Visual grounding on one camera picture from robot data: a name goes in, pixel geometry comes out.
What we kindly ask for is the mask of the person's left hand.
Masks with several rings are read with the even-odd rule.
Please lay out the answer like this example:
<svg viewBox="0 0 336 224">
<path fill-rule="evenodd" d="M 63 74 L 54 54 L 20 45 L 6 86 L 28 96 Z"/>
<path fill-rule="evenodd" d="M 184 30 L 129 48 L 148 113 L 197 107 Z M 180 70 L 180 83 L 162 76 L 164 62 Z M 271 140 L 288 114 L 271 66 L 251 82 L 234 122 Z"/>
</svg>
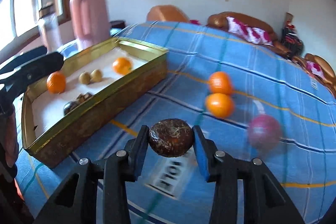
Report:
<svg viewBox="0 0 336 224">
<path fill-rule="evenodd" d="M 11 105 L 7 112 L 1 113 L 1 177 L 7 182 L 13 182 L 17 175 L 18 154 L 15 107 Z"/>
</svg>

